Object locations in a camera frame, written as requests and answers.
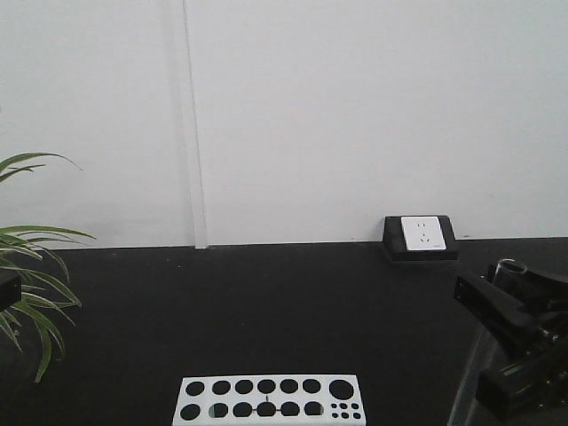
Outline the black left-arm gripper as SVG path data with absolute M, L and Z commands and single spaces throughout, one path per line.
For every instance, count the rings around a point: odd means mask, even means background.
M 17 273 L 2 273 L 0 276 L 0 308 L 7 309 L 21 300 L 22 278 Z

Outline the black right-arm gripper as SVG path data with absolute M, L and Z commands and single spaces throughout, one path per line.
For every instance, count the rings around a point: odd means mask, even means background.
M 492 264 L 487 280 L 458 275 L 461 303 L 512 359 L 567 337 L 567 278 L 527 264 Z M 567 406 L 567 356 L 524 357 L 478 377 L 477 401 L 500 421 Z

